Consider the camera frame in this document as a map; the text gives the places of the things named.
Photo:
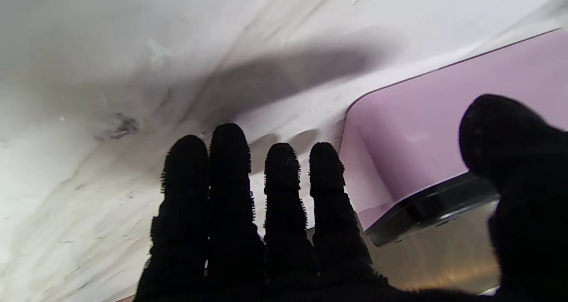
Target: pink surface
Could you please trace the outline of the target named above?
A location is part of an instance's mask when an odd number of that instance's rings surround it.
[[[484,93],[520,100],[568,128],[568,34],[552,31],[357,101],[339,155],[364,229],[405,197],[467,171],[458,127]]]

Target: white marble surface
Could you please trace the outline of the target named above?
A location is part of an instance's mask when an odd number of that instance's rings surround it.
[[[0,0],[0,301],[132,294],[177,138],[241,125],[261,225],[272,143],[290,141],[306,168],[355,98],[564,26],[565,5]]]

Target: dark stain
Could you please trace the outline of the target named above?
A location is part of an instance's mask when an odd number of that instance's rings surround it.
[[[114,134],[110,136],[111,139],[120,139],[128,134],[136,134],[140,129],[140,125],[134,118],[130,118],[122,112],[117,112],[116,116],[121,121],[120,125],[114,130]]]

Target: black trim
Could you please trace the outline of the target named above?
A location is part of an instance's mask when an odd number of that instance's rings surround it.
[[[499,193],[488,180],[464,173],[403,199],[365,233],[375,246],[382,246],[426,227],[445,224],[497,199]]]

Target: stainless steel surface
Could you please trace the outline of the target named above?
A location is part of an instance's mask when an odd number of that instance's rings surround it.
[[[477,294],[499,285],[499,267],[487,230],[487,219],[496,205],[493,201],[382,247],[375,247],[363,236],[375,268],[391,285],[402,289],[458,288]]]

